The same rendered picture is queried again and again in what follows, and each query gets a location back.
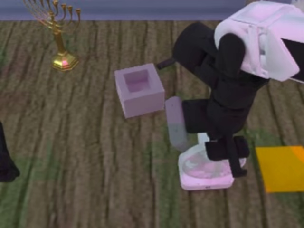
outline square box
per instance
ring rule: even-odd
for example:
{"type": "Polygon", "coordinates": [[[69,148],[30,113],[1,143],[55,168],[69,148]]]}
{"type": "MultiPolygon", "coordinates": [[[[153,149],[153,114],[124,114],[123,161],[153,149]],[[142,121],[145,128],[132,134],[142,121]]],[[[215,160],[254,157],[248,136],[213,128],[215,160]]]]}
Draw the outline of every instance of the square box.
{"type": "Polygon", "coordinates": [[[165,90],[153,63],[116,70],[114,75],[126,118],[164,109],[165,90]]]}
{"type": "Polygon", "coordinates": [[[302,146],[258,147],[256,154],[266,192],[304,191],[302,146]]]}

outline black object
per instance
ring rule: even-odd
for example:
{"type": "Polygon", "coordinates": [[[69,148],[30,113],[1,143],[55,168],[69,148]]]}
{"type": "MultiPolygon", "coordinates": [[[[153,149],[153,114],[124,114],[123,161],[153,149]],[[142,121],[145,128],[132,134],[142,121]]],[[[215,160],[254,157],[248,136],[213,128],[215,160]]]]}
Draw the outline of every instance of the black object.
{"type": "Polygon", "coordinates": [[[163,69],[178,62],[211,88],[209,99],[183,101],[186,130],[207,133],[209,159],[228,159],[233,177],[246,175],[239,158],[249,156],[245,138],[233,135],[244,127],[257,91],[269,81],[242,71],[244,56],[245,45],[238,36],[224,35],[217,49],[214,31],[196,22],[177,38],[172,57],[156,65],[163,69]]]}
{"type": "Polygon", "coordinates": [[[20,171],[10,157],[0,122],[0,182],[13,182],[18,176],[20,171]]]}

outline menorah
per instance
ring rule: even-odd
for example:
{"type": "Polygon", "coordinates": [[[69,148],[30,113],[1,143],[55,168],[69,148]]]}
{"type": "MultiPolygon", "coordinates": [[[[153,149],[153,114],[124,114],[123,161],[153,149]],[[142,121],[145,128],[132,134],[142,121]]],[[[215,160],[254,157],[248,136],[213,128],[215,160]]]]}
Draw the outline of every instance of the menorah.
{"type": "Polygon", "coordinates": [[[73,21],[73,6],[67,6],[65,3],[61,4],[63,15],[61,19],[56,19],[59,14],[58,0],[53,0],[52,5],[50,0],[23,0],[25,6],[28,8],[30,13],[40,23],[52,29],[55,42],[57,45],[57,55],[53,58],[53,68],[59,71],[72,70],[78,63],[78,59],[69,53],[62,39],[62,33],[72,34],[76,31],[80,23],[80,8],[76,9],[78,20],[73,21]],[[65,21],[67,11],[70,14],[70,20],[65,21]]]}

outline yellow paper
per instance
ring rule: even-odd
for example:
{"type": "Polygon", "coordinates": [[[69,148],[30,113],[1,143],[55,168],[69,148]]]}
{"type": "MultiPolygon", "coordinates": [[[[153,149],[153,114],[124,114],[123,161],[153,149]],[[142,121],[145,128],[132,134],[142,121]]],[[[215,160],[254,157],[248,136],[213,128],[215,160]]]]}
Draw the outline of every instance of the yellow paper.
{"type": "Polygon", "coordinates": [[[266,192],[304,191],[302,146],[257,147],[266,192]]]}

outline yellow mat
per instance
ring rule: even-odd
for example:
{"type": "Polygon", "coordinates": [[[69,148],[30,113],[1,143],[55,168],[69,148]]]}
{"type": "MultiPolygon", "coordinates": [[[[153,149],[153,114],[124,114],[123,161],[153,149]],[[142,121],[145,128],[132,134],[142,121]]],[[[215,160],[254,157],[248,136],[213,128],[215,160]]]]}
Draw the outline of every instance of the yellow mat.
{"type": "Polygon", "coordinates": [[[266,192],[304,191],[302,146],[257,147],[266,192]]]}

